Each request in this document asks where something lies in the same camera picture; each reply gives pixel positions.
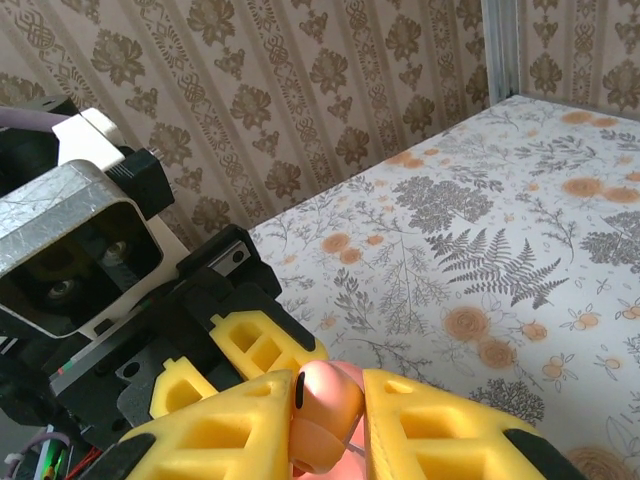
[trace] wire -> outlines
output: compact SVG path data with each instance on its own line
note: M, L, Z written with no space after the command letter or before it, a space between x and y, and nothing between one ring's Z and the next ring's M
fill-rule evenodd
M0 107L0 126L51 133L51 128L69 117L58 113Z
M85 457L80 460L80 462L75 467L73 467L73 470L69 472L64 480L73 480L76 476L82 473L85 468L95 462L100 455L102 455L101 450L98 450L96 447L91 447L89 453L87 453Z
M60 463L62 452L65 450L69 451L69 449L65 449L65 448L56 449L55 453L51 457L49 466L44 470L44 474L42 475L42 480L56 480L58 464Z
M41 433L33 437L24 447L20 450L20 458L16 458L9 463L9 468L7 469L7 473L4 476L3 480L13 480L16 478L16 474L18 473L18 466L22 461L22 458L36 445L40 445L41 443L46 442L47 440L57 440L59 442L64 443L65 448L69 448L71 445L71 440L64 433L60 432L49 432L49 433Z

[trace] floral tablecloth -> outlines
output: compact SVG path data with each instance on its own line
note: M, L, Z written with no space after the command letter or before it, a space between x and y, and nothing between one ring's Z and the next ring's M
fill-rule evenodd
M513 97L252 232L333 358L640 478L640 128Z

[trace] beige wallpaper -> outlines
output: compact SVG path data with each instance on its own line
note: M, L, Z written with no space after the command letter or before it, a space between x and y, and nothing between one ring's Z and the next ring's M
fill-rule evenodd
M479 111L480 0L0 0L0 103L52 93L163 152L193 247Z
M523 93L640 118L640 0L518 0Z

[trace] pink object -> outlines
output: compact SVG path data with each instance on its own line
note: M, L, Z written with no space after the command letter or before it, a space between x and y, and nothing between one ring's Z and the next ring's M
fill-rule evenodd
M362 369L353 363L331 361L331 365L340 368L344 373L349 375L364 392L364 379L362 377ZM364 421L365 415L362 415L358 426L356 427L353 435L351 436L351 444L360 447L364 450Z
M359 465L352 457L360 456L344 453L364 412L361 382L362 371L342 362L313 361L300 369L289 432L289 459L294 467L316 477L299 478L358 478L352 475ZM317 477L338 466L338 470L348 470L349 476Z
M327 473L319 475L313 473L302 473L293 475L299 480L366 480L365 461L360 455L346 451L342 458Z

